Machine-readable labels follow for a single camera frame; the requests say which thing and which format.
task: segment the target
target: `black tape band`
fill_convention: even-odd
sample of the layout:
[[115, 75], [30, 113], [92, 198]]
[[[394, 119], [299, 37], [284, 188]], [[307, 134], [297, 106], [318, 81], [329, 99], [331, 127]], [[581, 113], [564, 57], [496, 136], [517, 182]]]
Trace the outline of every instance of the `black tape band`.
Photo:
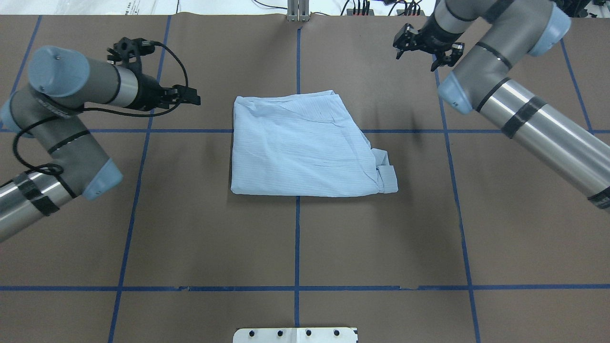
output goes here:
[[64, 181], [60, 175], [55, 175], [55, 179], [57, 180], [57, 182], [59, 182], [63, 186], [63, 188], [66, 190], [66, 192], [68, 192], [68, 194], [70, 194], [72, 199], [76, 199], [78, 197], [78, 195], [76, 195], [76, 193], [74, 193], [72, 188], [70, 188], [70, 186], [68, 186], [66, 181]]
[[449, 8], [449, 5], [447, 4], [446, 1], [445, 1], [445, 8], [447, 9], [447, 12], [449, 12], [451, 15], [453, 15], [453, 17], [456, 18], [457, 20], [461, 20], [461, 21], [475, 21], [476, 20], [476, 18], [474, 18], [474, 19], [466, 19], [466, 18], [463, 18], [463, 17], [457, 15], [454, 11], [452, 11]]
[[59, 143], [57, 143], [57, 144], [53, 145], [53, 146], [52, 146], [52, 147], [50, 147], [50, 148], [49, 148], [49, 150], [47, 150], [46, 152], [47, 152], [47, 153], [49, 153], [49, 155], [50, 155], [50, 154], [52, 154], [53, 152], [55, 152], [55, 150], [59, 150], [59, 149], [60, 149], [62, 146], [64, 146], [64, 145], [66, 145], [66, 144], [68, 144], [68, 143], [70, 143], [70, 142], [72, 142], [72, 141], [76, 140], [76, 139], [77, 139], [77, 138], [79, 138], [79, 137], [82, 137], [82, 136], [84, 136], [84, 135], [88, 135], [88, 134], [90, 134], [89, 130], [85, 130], [85, 131], [81, 131], [81, 132], [79, 132], [79, 133], [77, 133], [77, 134], [73, 134], [73, 135], [71, 135], [70, 137], [68, 137], [68, 138], [66, 138], [66, 139], [64, 139], [64, 140], [62, 140], [61, 142], [59, 142]]
[[504, 55], [502, 55], [499, 51], [497, 51], [496, 49], [492, 48], [491, 46], [483, 43], [483, 42], [478, 42], [477, 44], [475, 44], [476, 46], [480, 46], [483, 49], [491, 52], [500, 62], [504, 63], [504, 65], [506, 65], [508, 67], [508, 69], [512, 69], [512, 64], [508, 61], [508, 59], [506, 57], [504, 57]]
[[36, 184], [27, 177], [27, 174], [19, 174], [13, 179], [13, 182], [21, 191], [21, 194], [23, 194], [23, 196], [26, 197], [26, 199], [28, 199], [30, 203], [32, 203], [32, 205], [34, 205], [34, 207], [43, 215], [49, 217], [51, 214], [59, 211], [59, 208], [53, 203], [53, 201], [40, 192], [38, 186], [36, 186]]
[[597, 208], [607, 209], [610, 208], [610, 187], [602, 190], [601, 192], [588, 197], [587, 200], [592, 202]]
[[493, 22], [496, 21], [513, 2], [514, 0], [497, 0], [485, 13], [483, 13], [483, 19], [488, 23], [493, 24]]
[[495, 91], [497, 91], [500, 87], [502, 87], [503, 84], [507, 83], [508, 81], [510, 81], [511, 78], [504, 78], [502, 81], [500, 81], [496, 86], [494, 86], [489, 93], [487, 93], [487, 95], [485, 96], [485, 98], [483, 98], [483, 100], [481, 100], [481, 102], [479, 103], [479, 106], [476, 107], [476, 111], [480, 112], [481, 109], [483, 108], [483, 106], [485, 105], [485, 103], [487, 102], [487, 100], [489, 100], [489, 98], [491, 98], [491, 96], [495, 93]]
[[502, 133], [512, 139], [523, 124], [527, 123], [528, 120], [546, 104], [546, 101], [538, 96], [534, 96], [525, 105], [521, 106], [517, 113], [504, 124]]
[[118, 92], [121, 90], [121, 73], [118, 72], [117, 66], [113, 65], [113, 67], [115, 69], [115, 72], [117, 73], [117, 80], [118, 80], [117, 90], [115, 91], [115, 94], [112, 96], [112, 99], [108, 100], [104, 104], [110, 104], [112, 101], [114, 101], [114, 99], [117, 98]]

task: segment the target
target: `blue tape line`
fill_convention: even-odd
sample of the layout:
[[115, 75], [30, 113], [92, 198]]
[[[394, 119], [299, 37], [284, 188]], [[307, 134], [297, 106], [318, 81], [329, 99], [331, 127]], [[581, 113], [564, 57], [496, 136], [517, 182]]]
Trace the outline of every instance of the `blue tape line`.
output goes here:
[[[95, 133], [146, 133], [147, 129], [89, 129]], [[365, 134], [444, 134], [443, 129], [363, 129]], [[0, 129], [0, 132], [12, 132], [8, 129]], [[224, 133], [232, 134], [233, 129], [151, 129], [151, 133]], [[450, 134], [501, 134], [498, 129], [447, 129]]]
[[0, 291], [26, 292], [116, 292], [114, 286], [0, 286]]
[[[436, 79], [436, 87], [440, 85], [439, 71], [434, 71]], [[443, 130], [445, 131], [445, 148], [447, 149], [447, 158], [449, 160], [449, 171], [451, 173], [451, 185], [453, 187], [453, 198], [457, 206], [457, 216], [459, 219], [459, 230], [462, 236], [462, 255], [464, 256], [464, 267], [466, 269], [466, 282], [468, 282], [468, 296], [470, 297], [470, 312], [472, 313], [472, 322], [475, 329], [476, 343], [481, 343], [481, 334], [479, 332], [479, 320], [476, 315], [475, 292], [472, 288], [472, 277], [470, 275], [470, 262], [468, 261], [468, 248], [466, 246], [466, 235], [464, 234], [464, 222], [462, 221], [462, 208], [459, 203], [458, 183], [456, 181], [455, 169], [453, 168], [453, 156], [451, 155], [451, 142], [449, 141], [449, 132], [447, 129], [447, 118], [445, 117], [445, 106], [443, 100], [439, 97], [440, 116], [443, 121]]]
[[[296, 30], [296, 94], [301, 94], [301, 29]], [[295, 328], [301, 326], [301, 197], [295, 206]]]
[[[38, 33], [38, 28], [40, 27], [40, 22], [42, 21], [42, 16], [38, 16], [38, 20], [36, 21], [36, 25], [34, 26], [34, 31], [32, 32], [32, 36], [30, 37], [30, 42], [27, 44], [26, 53], [23, 55], [23, 59], [21, 60], [21, 65], [19, 66], [19, 71], [17, 72], [17, 76], [15, 77], [15, 82], [13, 82], [13, 87], [10, 89], [10, 94], [12, 95], [17, 90], [17, 85], [19, 85], [19, 79], [21, 79], [21, 74], [26, 67], [27, 58], [30, 56], [30, 51], [32, 50], [32, 45], [34, 45], [34, 39], [36, 38], [36, 34]], [[0, 129], [4, 126], [2, 120], [0, 120]]]
[[332, 292], [332, 291], [400, 291], [400, 286], [301, 286], [301, 291]]
[[296, 94], [301, 94], [301, 29], [296, 30]]
[[589, 132], [593, 133], [593, 127], [591, 126], [591, 121], [589, 120], [589, 114], [587, 113], [587, 109], [584, 107], [583, 97], [580, 94], [580, 88], [578, 88], [578, 83], [576, 82], [576, 77], [574, 76], [574, 71], [572, 70], [572, 64], [570, 63], [570, 57], [568, 56], [568, 52], [565, 49], [564, 39], [562, 38], [560, 41], [561, 49], [564, 52], [565, 64], [568, 66], [568, 71], [570, 72], [570, 77], [572, 78], [572, 83], [574, 84], [574, 89], [576, 90], [576, 95], [578, 96], [578, 102], [580, 103], [580, 108], [583, 110], [584, 121], [587, 123], [587, 129]]
[[[165, 36], [163, 37], [163, 44], [167, 45], [167, 38], [170, 33], [171, 15], [167, 16], [167, 23], [165, 25]], [[161, 58], [159, 59], [159, 67], [157, 69], [157, 82], [161, 80], [161, 71], [163, 70], [163, 60], [165, 58], [165, 49], [161, 50]], [[131, 237], [134, 232], [135, 223], [135, 209], [138, 206], [138, 200], [140, 198], [140, 189], [142, 187], [142, 173], [144, 172], [144, 163], [146, 162], [146, 154], [148, 152], [148, 142], [150, 141], [151, 128], [153, 126], [153, 117], [148, 119], [148, 126], [146, 127], [146, 137], [144, 138], [144, 149], [142, 151], [142, 159], [140, 160], [140, 169], [138, 171], [138, 180], [135, 185], [134, 203], [131, 207], [131, 217], [129, 218], [129, 229], [127, 230], [127, 239], [125, 241], [125, 250], [123, 252], [123, 262], [121, 263], [121, 273], [119, 275], [117, 297], [115, 299], [115, 307], [112, 312], [112, 321], [110, 323], [110, 333], [108, 334], [108, 343], [112, 343], [114, 340], [114, 332], [117, 327], [118, 310], [121, 305], [121, 293], [123, 288], [123, 282], [125, 280], [125, 270], [127, 268], [127, 259], [129, 257], [129, 247], [131, 246]]]
[[364, 134], [441, 134], [443, 130], [435, 129], [364, 129]]
[[[90, 129], [90, 132], [96, 133], [146, 133], [148, 129]], [[220, 133], [220, 134], [232, 134], [233, 129], [150, 129], [150, 133], [183, 133], [183, 134], [196, 134], [196, 133]]]
[[[0, 292], [116, 292], [116, 286], [0, 286]], [[122, 292], [294, 292], [295, 286], [123, 286]], [[400, 286], [299, 286], [300, 292], [393, 292], [393, 291], [467, 291], [468, 285]], [[479, 284], [474, 291], [534, 289], [610, 289], [610, 283], [593, 284]]]
[[296, 197], [295, 211], [295, 328], [301, 325], [300, 294], [301, 286], [301, 197]]
[[506, 289], [610, 289], [610, 284], [491, 284], [472, 286], [476, 291]]

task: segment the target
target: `black cable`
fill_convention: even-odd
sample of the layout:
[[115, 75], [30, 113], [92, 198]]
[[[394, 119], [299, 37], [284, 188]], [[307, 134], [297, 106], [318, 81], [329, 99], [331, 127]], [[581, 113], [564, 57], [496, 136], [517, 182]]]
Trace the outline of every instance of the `black cable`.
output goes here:
[[345, 7], [347, 7], [347, 4], [349, 4], [349, 3], [350, 3], [350, 0], [346, 0], [346, 1], [345, 1], [345, 5], [343, 5], [343, 9], [341, 10], [341, 14], [340, 14], [340, 15], [343, 15], [343, 12], [345, 12]]
[[415, 3], [415, 6], [417, 8], [417, 14], [416, 15], [420, 15], [422, 14], [422, 7], [420, 6], [420, 2], [422, 2], [423, 0], [419, 0], [418, 2]]
[[25, 133], [27, 133], [31, 129], [34, 129], [38, 125], [42, 125], [42, 124], [47, 123], [47, 122], [49, 122], [51, 120], [58, 120], [58, 119], [61, 119], [61, 118], [60, 117], [48, 117], [48, 118], [42, 119], [40, 121], [37, 121], [36, 123], [34, 123], [34, 124], [24, 128], [24, 129], [22, 129], [21, 131], [19, 131], [19, 133], [17, 133], [17, 135], [13, 139], [13, 155], [15, 155], [15, 158], [19, 161], [19, 163], [23, 164], [24, 166], [26, 166], [29, 169], [28, 171], [26, 171], [26, 174], [30, 173], [30, 172], [39, 172], [41, 174], [57, 176], [57, 175], [60, 175], [61, 173], [63, 173], [63, 167], [61, 165], [58, 165], [58, 164], [55, 164], [55, 163], [47, 163], [47, 164], [41, 164], [41, 165], [31, 165], [31, 164], [27, 163], [21, 157], [21, 155], [19, 155], [19, 151], [17, 150], [17, 145], [19, 144], [19, 138], [21, 138], [22, 135], [24, 135]]
[[409, 4], [409, 12], [405, 15], [416, 15], [417, 7], [419, 7], [417, 2], [415, 2], [415, 0], [411, 1], [411, 3]]
[[396, 7], [396, 5], [398, 5], [399, 3], [407, 3], [405, 0], [398, 0], [397, 2], [394, 2], [394, 5], [392, 5], [392, 8], [390, 9], [390, 13], [387, 14], [387, 16], [391, 16], [392, 15], [392, 11], [394, 11], [394, 7]]
[[[176, 56], [176, 54], [170, 48], [168, 48], [167, 45], [165, 45], [165, 44], [163, 44], [161, 42], [152, 41], [152, 44], [155, 45], [155, 46], [162, 47], [163, 49], [167, 50], [167, 52], [170, 53], [170, 55], [172, 57], [174, 57], [176, 62], [178, 62], [178, 64], [180, 65], [180, 68], [182, 68], [182, 74], [184, 74], [184, 85], [186, 87], [188, 87], [187, 70], [186, 70], [186, 68], [184, 68], [184, 64], [182, 64], [182, 61], [180, 61], [178, 56]], [[96, 110], [96, 111], [100, 111], [100, 112], [107, 112], [107, 113], [112, 113], [112, 114], [124, 115], [125, 117], [152, 118], [152, 117], [158, 117], [160, 115], [164, 115], [164, 114], [170, 113], [171, 111], [175, 110], [178, 107], [178, 105], [180, 105], [180, 103], [182, 103], [182, 98], [179, 97], [178, 99], [176, 99], [176, 104], [172, 108], [170, 108], [168, 110], [165, 110], [163, 112], [154, 113], [154, 114], [136, 114], [136, 113], [119, 112], [119, 111], [115, 111], [115, 110], [103, 109], [101, 107], [88, 107], [86, 109], [83, 109], [83, 112], [91, 111], [91, 110]]]
[[180, 65], [180, 68], [182, 68], [182, 74], [184, 74], [184, 85], [185, 85], [186, 87], [188, 87], [188, 76], [187, 76], [187, 70], [186, 70], [186, 68], [184, 68], [184, 64], [182, 64], [182, 61], [180, 61], [180, 59], [178, 58], [178, 56], [176, 56], [176, 54], [175, 54], [175, 53], [174, 53], [174, 52], [173, 52], [173, 51], [172, 51], [170, 48], [168, 48], [168, 47], [167, 47], [167, 45], [165, 45], [165, 44], [163, 44], [163, 43], [161, 43], [161, 42], [155, 42], [155, 41], [152, 41], [152, 44], [153, 44], [153, 45], [156, 45], [156, 46], [160, 46], [161, 48], [163, 48], [163, 49], [167, 50], [167, 52], [168, 52], [168, 53], [170, 53], [170, 55], [171, 55], [172, 57], [174, 57], [174, 60], [176, 60], [176, 62], [178, 62], [178, 65]]
[[269, 7], [270, 9], [280, 9], [280, 10], [287, 10], [288, 9], [288, 7], [265, 5], [262, 2], [259, 2], [258, 0], [252, 0], [252, 1], [256, 2], [259, 5], [262, 5], [262, 6], [265, 6], [265, 7]]

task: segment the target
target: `folded shirt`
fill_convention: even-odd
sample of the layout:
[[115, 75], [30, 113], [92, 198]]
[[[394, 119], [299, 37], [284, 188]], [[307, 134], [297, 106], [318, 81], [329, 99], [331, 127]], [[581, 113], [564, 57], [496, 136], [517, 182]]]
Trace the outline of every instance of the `folded shirt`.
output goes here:
[[231, 191], [359, 197], [394, 193], [387, 152], [371, 149], [332, 90], [234, 104]]

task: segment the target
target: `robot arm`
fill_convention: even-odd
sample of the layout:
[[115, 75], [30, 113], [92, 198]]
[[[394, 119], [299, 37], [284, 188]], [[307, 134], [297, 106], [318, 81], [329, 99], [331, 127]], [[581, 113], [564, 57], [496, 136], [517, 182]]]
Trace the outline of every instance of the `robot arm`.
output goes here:
[[476, 109], [610, 213], [610, 147], [506, 76], [525, 54], [542, 55], [568, 31], [570, 18], [553, 2], [441, 0], [421, 30], [406, 24], [396, 34], [397, 59], [422, 50], [436, 56], [432, 70], [453, 66], [464, 49], [456, 40], [480, 16], [491, 29], [441, 83], [439, 96], [462, 114]]
[[93, 200], [123, 179], [77, 117], [93, 110], [85, 109], [85, 102], [141, 111], [173, 105], [155, 115], [125, 114], [135, 117], [165, 114], [180, 103], [200, 105], [196, 90], [188, 88], [185, 71], [186, 85], [172, 88], [163, 88], [154, 78], [142, 74], [140, 56], [153, 53], [155, 45], [167, 48], [142, 38], [123, 38], [109, 49], [112, 63], [55, 46], [44, 46], [34, 53], [28, 86], [11, 96], [1, 114], [4, 124], [19, 132], [18, 137], [35, 137], [52, 162], [38, 167], [27, 164], [16, 151], [18, 137], [14, 141], [13, 151], [30, 170], [0, 187], [0, 242], [58, 211], [71, 199], [83, 195]]

